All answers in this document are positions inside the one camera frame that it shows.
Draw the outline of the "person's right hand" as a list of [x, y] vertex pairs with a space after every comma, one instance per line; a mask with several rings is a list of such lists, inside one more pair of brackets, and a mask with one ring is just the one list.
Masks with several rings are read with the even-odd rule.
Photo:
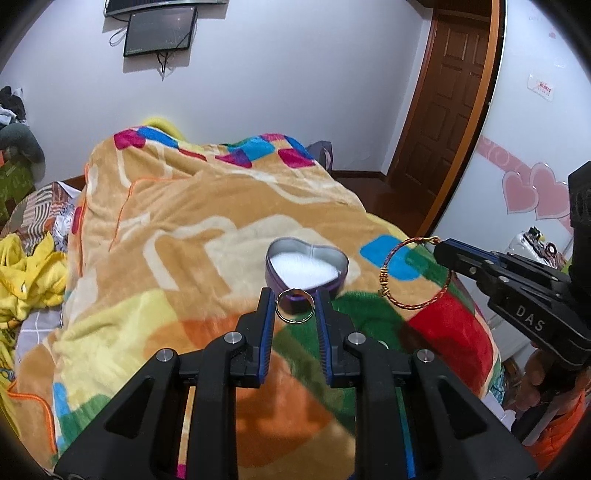
[[540, 349], [530, 356], [515, 398], [516, 410], [527, 411], [540, 403], [542, 397], [540, 385], [545, 379], [546, 368], [552, 363], [552, 357]]

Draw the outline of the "orange sleeve forearm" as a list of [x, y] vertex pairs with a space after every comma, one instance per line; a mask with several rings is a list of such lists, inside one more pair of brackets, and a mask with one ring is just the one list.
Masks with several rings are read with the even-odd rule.
[[538, 440], [526, 448], [539, 470], [543, 471], [557, 457], [581, 421], [585, 410], [585, 393], [581, 393], [573, 408], [552, 420]]

